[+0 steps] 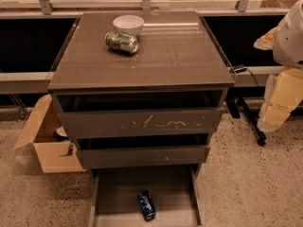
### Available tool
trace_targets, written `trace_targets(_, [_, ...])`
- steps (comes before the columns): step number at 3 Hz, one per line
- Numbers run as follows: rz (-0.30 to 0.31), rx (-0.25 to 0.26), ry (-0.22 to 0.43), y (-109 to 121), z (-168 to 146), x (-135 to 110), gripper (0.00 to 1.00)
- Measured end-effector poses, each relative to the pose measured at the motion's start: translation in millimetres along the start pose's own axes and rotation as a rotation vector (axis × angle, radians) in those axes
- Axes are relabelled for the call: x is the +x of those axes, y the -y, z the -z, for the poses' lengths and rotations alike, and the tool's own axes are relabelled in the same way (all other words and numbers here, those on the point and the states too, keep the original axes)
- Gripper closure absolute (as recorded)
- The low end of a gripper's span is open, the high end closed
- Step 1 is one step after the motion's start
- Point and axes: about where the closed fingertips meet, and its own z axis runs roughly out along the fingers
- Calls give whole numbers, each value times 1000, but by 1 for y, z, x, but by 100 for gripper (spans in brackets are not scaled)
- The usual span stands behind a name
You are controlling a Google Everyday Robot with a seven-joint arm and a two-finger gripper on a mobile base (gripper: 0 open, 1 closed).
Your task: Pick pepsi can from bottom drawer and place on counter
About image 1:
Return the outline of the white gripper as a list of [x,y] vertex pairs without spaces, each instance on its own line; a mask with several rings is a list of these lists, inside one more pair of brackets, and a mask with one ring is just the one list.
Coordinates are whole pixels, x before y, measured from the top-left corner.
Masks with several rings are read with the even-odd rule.
[[[303,0],[254,42],[260,50],[272,50],[274,61],[290,67],[303,67]],[[275,131],[303,101],[303,71],[293,68],[270,75],[265,86],[264,102],[257,126],[263,132]]]

